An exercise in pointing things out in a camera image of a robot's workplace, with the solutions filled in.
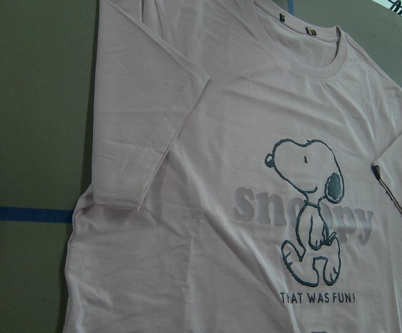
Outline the pink Snoopy t-shirt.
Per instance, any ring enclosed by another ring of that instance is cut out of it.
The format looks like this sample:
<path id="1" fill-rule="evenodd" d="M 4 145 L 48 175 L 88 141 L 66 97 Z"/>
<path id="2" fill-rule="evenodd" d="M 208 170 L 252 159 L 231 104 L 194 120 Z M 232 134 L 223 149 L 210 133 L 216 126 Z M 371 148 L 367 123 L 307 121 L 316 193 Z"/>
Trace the pink Snoopy t-shirt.
<path id="1" fill-rule="evenodd" d="M 271 1 L 101 1 L 65 332 L 402 332 L 402 89 Z"/>

